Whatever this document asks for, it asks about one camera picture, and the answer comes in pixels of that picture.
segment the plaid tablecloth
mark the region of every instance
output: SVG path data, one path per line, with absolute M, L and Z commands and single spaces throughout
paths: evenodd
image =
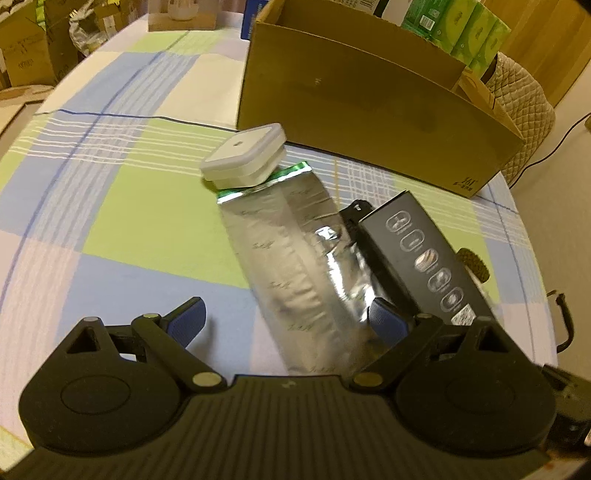
M 83 316 L 128 323 L 198 295 L 209 326 L 192 352 L 227 377 L 284 372 L 199 171 L 232 134 L 247 49 L 234 27 L 147 33 L 141 18 L 62 81 L 0 161 L 0 426 L 14 435 L 26 439 L 24 385 Z M 410 189 L 456 249 L 487 264 L 485 289 L 524 352 L 556 363 L 540 272 L 501 175 L 466 200 L 288 152 L 341 206 Z

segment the silver foil bag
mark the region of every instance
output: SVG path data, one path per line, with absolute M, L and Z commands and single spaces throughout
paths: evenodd
M 377 286 L 306 163 L 218 204 L 290 374 L 347 377 L 385 352 L 367 321 Z

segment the green tissue pack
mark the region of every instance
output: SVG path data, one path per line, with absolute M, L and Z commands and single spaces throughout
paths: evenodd
M 502 20 L 497 19 L 480 51 L 470 63 L 470 68 L 477 77 L 482 77 L 484 72 L 486 72 L 486 69 L 510 33 L 511 29 Z
M 447 8 L 431 32 L 431 41 L 446 53 L 451 53 L 478 0 L 449 0 Z
M 414 0 L 404 16 L 402 28 L 431 38 L 450 1 L 453 0 Z
M 464 31 L 456 42 L 456 46 L 453 47 L 452 56 L 464 62 L 464 64 L 470 65 L 482 48 L 496 21 L 497 17 L 478 2 Z

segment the tablecloth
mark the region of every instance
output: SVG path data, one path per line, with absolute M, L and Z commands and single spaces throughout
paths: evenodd
M 232 135 L 248 51 L 241 16 L 225 17 L 212 32 L 147 33 L 139 19 L 58 85 L 0 161 L 0 426 L 22 439 L 20 392 L 84 316 L 128 323 L 197 295 L 208 323 L 190 351 L 227 377 L 285 372 L 199 171 Z M 288 163 L 301 160 L 341 207 L 410 189 L 489 267 L 484 288 L 512 338 L 556 363 L 540 272 L 500 174 L 467 200 L 288 147 Z

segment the icon on black box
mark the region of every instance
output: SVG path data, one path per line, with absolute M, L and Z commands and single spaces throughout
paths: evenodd
M 405 252 L 410 252 L 417 248 L 425 240 L 425 234 L 422 230 L 413 230 L 407 236 L 400 240 L 400 248 Z
M 414 268 L 419 270 L 421 273 L 425 272 L 435 264 L 438 258 L 439 254 L 437 253 L 437 250 L 434 248 L 428 248 L 414 261 Z
M 457 304 L 460 303 L 463 298 L 464 292 L 462 289 L 460 287 L 455 287 L 441 299 L 441 309 L 444 312 L 449 312 L 450 310 L 453 310 L 453 308 L 457 306 Z
M 396 215 L 392 215 L 386 220 L 386 228 L 391 232 L 398 232 L 401 228 L 404 228 L 410 223 L 410 213 L 404 210 L 398 212 Z
M 442 268 L 437 273 L 435 273 L 435 275 L 429 278 L 427 286 L 431 291 L 439 291 L 445 287 L 445 285 L 447 285 L 451 279 L 452 272 L 449 271 L 449 268 Z

